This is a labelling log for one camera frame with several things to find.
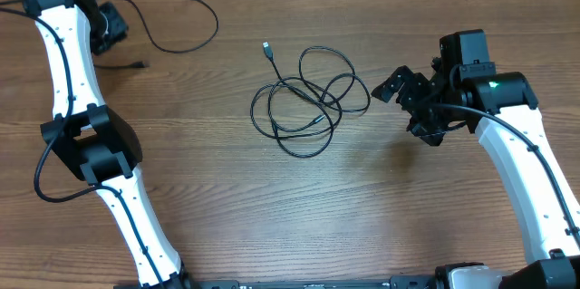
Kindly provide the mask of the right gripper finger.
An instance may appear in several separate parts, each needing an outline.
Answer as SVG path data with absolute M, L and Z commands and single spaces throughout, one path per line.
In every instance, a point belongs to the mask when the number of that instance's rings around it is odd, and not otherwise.
M 415 119 L 410 119 L 406 131 L 432 147 L 439 146 L 446 133 L 442 128 L 433 128 L 430 125 L 424 126 Z
M 406 65 L 398 67 L 386 81 L 372 90 L 371 96 L 380 101 L 389 102 L 402 85 L 412 79 L 413 72 Z

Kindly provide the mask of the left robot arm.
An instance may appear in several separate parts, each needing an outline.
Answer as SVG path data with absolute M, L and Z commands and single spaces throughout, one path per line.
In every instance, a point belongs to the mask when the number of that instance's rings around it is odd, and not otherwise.
M 139 288 L 192 288 L 145 189 L 133 128 L 103 99 L 93 56 L 122 41 L 128 26 L 97 0 L 24 0 L 43 37 L 53 80 L 53 120 L 41 127 L 54 153 L 111 211 L 137 268 Z

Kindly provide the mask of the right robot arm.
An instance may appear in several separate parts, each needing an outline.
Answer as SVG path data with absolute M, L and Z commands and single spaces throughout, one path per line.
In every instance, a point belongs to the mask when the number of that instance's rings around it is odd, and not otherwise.
M 411 117 L 408 132 L 430 146 L 467 127 L 490 156 L 517 217 L 527 264 L 515 273 L 482 263 L 437 267 L 433 275 L 392 277 L 390 288 L 576 288 L 579 203 L 551 150 L 539 101 L 521 72 L 499 73 L 483 30 L 440 38 L 426 78 L 407 66 L 372 91 Z

